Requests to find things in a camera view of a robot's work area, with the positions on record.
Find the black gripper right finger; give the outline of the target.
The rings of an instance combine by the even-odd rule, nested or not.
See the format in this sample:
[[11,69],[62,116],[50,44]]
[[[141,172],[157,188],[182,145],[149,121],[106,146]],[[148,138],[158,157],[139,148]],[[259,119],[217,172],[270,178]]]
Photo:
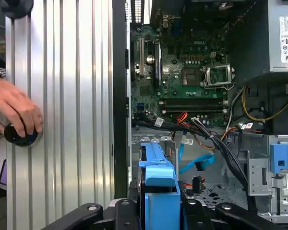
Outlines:
[[183,230],[281,230],[274,224],[233,203],[220,203],[211,211],[199,200],[186,199],[181,204]]

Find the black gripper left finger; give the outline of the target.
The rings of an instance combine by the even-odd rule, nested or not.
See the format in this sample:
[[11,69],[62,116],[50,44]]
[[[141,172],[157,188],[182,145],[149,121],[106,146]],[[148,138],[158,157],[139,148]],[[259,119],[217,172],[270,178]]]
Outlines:
[[87,203],[44,227],[45,230],[138,230],[140,221],[136,204],[120,199],[106,209]]

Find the person's bare hand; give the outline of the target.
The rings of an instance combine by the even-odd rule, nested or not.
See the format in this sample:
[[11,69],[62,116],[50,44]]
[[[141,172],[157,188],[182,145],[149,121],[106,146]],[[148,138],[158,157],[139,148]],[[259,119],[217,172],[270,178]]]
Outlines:
[[[0,113],[2,113],[14,126],[17,134],[24,137],[32,134],[34,130],[41,133],[43,118],[40,109],[10,82],[0,79]],[[0,132],[4,126],[0,123]]]

